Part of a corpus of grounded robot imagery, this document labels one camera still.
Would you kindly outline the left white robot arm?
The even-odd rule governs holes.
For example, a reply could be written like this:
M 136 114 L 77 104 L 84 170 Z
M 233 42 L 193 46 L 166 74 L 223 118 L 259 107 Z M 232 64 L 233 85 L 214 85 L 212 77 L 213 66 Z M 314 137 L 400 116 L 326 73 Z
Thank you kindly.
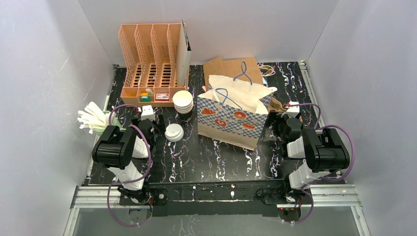
M 156 120 L 133 119 L 132 124 L 140 129 L 144 139 L 135 128 L 121 130 L 117 125 L 108 125 L 92 150 L 92 159 L 118 178 L 120 193 L 144 204 L 150 200 L 150 190 L 132 159 L 147 159 L 155 146 L 155 136 L 164 132 L 166 125 L 163 115 L 158 115 Z

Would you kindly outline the blue checkered paper bag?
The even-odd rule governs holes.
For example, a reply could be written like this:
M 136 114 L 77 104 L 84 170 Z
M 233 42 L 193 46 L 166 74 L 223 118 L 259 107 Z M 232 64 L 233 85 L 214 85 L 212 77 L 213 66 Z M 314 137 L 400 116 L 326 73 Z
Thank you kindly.
M 197 97 L 198 133 L 254 150 L 268 118 L 274 90 L 252 81 L 246 73 L 232 77 L 210 75 L 209 87 Z

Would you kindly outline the stack of white cup lids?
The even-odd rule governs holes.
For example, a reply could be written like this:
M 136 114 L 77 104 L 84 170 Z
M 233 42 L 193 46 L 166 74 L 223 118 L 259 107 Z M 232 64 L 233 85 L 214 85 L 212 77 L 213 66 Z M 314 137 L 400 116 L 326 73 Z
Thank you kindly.
M 172 123 L 166 127 L 165 137 L 170 142 L 178 142 L 184 136 L 183 127 L 180 124 Z

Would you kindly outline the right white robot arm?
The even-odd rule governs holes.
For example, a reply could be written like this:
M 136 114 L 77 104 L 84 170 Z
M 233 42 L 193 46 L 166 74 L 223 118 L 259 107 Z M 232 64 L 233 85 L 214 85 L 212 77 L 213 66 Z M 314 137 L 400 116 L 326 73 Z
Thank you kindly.
M 350 171 L 353 151 L 344 145 L 336 125 L 318 130 L 305 128 L 298 118 L 278 114 L 275 131 L 280 137 L 279 151 L 284 159 L 300 159 L 302 164 L 284 178 L 280 197 L 287 203 L 300 203 L 307 188 L 340 170 Z

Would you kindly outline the brown pulp cup carrier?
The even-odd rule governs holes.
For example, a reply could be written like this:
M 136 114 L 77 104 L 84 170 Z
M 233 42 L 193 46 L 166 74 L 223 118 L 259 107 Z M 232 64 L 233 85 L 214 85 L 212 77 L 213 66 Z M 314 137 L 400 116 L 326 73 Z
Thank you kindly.
M 268 105 L 268 112 L 277 112 L 277 113 L 284 113 L 287 109 L 283 107 L 282 103 L 277 100 L 276 98 L 272 97 L 269 105 Z

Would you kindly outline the stack of white paper cups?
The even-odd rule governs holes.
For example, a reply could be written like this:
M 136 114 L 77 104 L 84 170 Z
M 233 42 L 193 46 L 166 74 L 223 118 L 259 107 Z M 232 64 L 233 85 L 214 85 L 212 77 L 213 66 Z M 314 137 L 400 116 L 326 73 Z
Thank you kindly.
M 190 92 L 186 90 L 176 92 L 173 96 L 173 104 L 181 120 L 188 121 L 192 117 L 194 101 Z

